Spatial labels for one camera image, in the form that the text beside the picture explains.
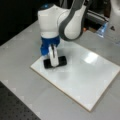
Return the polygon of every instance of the white surface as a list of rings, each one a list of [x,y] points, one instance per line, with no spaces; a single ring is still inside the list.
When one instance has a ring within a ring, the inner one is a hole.
[[[31,68],[91,111],[120,67],[72,42],[61,41],[58,52],[66,56],[67,66],[46,70],[41,57]]]
[[[87,31],[77,43],[120,65],[120,47],[109,40]],[[40,44],[36,21],[0,46],[0,81],[8,89],[41,120],[120,120],[120,74],[88,112],[30,68],[40,57]]]

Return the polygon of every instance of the white platform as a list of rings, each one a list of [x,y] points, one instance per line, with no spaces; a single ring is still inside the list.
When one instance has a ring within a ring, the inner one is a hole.
[[[73,42],[61,41],[58,53],[66,56],[67,66],[46,70],[41,57],[31,68],[91,111],[120,67]]]

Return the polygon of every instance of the black object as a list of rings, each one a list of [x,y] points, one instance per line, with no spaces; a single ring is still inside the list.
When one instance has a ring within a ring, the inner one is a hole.
[[[57,67],[67,65],[67,60],[65,56],[58,57],[58,60],[59,60],[59,65]],[[45,69],[53,68],[50,59],[44,60],[43,62]]]
[[[0,120],[40,120],[0,82]]]

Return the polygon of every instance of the blue part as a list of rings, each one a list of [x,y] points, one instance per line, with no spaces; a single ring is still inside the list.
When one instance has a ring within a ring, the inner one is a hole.
[[[41,51],[42,55],[47,55],[49,53],[48,49],[51,44],[54,44],[57,47],[60,43],[59,36],[57,36],[55,38],[43,38],[42,37],[41,39],[42,39],[42,45],[41,45],[40,51]]]

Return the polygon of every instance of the small black block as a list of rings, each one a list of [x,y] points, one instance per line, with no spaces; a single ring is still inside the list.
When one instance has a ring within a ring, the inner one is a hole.
[[[67,65],[67,60],[65,56],[58,57],[58,60],[59,60],[59,65],[56,67]],[[46,59],[43,62],[44,62],[45,69],[53,68],[53,66],[51,65],[50,59]]]

